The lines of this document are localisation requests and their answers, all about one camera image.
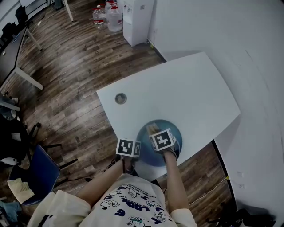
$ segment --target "forearm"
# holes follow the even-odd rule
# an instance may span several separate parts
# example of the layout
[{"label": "forearm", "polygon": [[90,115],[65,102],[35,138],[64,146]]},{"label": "forearm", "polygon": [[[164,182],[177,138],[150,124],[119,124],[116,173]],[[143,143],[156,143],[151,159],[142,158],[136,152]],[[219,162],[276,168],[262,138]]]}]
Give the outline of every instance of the forearm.
[{"label": "forearm", "polygon": [[188,200],[185,192],[185,187],[181,180],[181,175],[178,169],[175,156],[170,152],[165,152],[165,161],[167,167],[167,194],[169,212],[186,208],[188,209]]},{"label": "forearm", "polygon": [[88,202],[92,207],[121,174],[123,174],[122,160],[118,161],[111,168],[88,182],[76,196]]}]

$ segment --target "blue round tray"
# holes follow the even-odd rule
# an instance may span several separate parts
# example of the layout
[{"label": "blue round tray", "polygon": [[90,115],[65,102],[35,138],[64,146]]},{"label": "blue round tray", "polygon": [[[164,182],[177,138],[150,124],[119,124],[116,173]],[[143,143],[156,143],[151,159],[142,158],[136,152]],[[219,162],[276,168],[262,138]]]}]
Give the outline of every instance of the blue round tray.
[{"label": "blue round tray", "polygon": [[[141,142],[141,149],[140,149],[140,160],[143,162],[152,165],[152,166],[165,166],[165,162],[160,154],[155,153],[155,151],[152,148],[149,135],[147,133],[146,126],[156,123],[156,125],[161,129],[161,131],[166,130],[168,128],[171,129],[173,136],[176,137],[179,146],[180,146],[180,151],[182,148],[182,137],[181,133],[178,130],[178,128],[171,122],[166,121],[166,120],[154,120],[150,121],[147,124],[145,124],[139,131],[137,139],[138,141]],[[178,144],[174,144],[174,148],[178,149]]]}]

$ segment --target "white shoe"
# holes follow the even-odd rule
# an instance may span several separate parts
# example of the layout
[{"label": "white shoe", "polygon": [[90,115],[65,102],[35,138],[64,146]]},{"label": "white shoe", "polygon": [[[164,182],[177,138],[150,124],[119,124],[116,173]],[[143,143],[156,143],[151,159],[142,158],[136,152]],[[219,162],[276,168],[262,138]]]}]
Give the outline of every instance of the white shoe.
[{"label": "white shoe", "polygon": [[15,110],[11,110],[11,114],[13,118],[17,117],[17,112]]},{"label": "white shoe", "polygon": [[15,104],[19,103],[19,98],[12,98],[12,100],[15,102]]}]

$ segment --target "table leg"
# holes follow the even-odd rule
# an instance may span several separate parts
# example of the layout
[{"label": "table leg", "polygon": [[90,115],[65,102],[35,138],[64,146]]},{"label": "table leg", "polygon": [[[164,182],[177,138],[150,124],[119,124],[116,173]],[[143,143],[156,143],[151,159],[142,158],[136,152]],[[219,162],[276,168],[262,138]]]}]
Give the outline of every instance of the table leg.
[{"label": "table leg", "polygon": [[30,31],[27,29],[26,31],[27,35],[32,39],[32,41],[34,42],[34,44],[36,45],[36,47],[41,51],[42,48],[41,46],[38,44],[38,42],[36,41],[36,39],[32,36],[32,34],[30,33]]},{"label": "table leg", "polygon": [[69,16],[70,16],[70,20],[71,20],[71,21],[74,21],[67,0],[63,0],[63,2],[64,2],[64,4],[65,4],[66,9],[67,9],[67,12],[68,12],[68,14],[69,14]]},{"label": "table leg", "polygon": [[2,101],[2,100],[0,100],[0,105],[1,105],[1,106],[5,106],[5,107],[7,107],[7,108],[9,108],[9,109],[12,109],[12,110],[15,110],[15,111],[20,111],[20,108],[19,108],[19,107],[14,106],[14,105],[12,105],[12,104],[10,104],[10,103],[4,102],[4,101]]},{"label": "table leg", "polygon": [[43,89],[43,86],[38,83],[36,80],[34,80],[33,78],[31,78],[28,74],[26,74],[24,71],[22,71],[18,66],[16,66],[16,68],[14,69],[14,72],[16,72],[17,74],[19,74],[21,77],[23,77],[25,80],[29,81],[32,85],[36,86],[39,89]]}]

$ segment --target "dark desk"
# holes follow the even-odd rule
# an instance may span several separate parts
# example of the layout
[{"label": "dark desk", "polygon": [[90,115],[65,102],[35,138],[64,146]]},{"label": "dark desk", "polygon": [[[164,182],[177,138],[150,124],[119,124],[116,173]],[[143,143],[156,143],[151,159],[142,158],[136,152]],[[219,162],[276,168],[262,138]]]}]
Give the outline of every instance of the dark desk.
[{"label": "dark desk", "polygon": [[[42,50],[41,46],[31,35],[30,31],[25,27],[20,32],[16,40],[14,42],[10,42],[0,55],[0,89],[4,86],[5,81],[14,74],[14,72],[17,73],[22,78],[24,78],[25,80],[29,81],[34,86],[38,87],[39,89],[41,90],[43,89],[43,86],[40,83],[38,83],[36,80],[31,78],[28,74],[26,74],[17,66],[18,56],[20,54],[25,35],[28,35],[31,38],[31,40],[38,47],[39,50]],[[0,99],[0,105],[16,111],[20,110],[19,107],[8,104],[1,99]]]}]

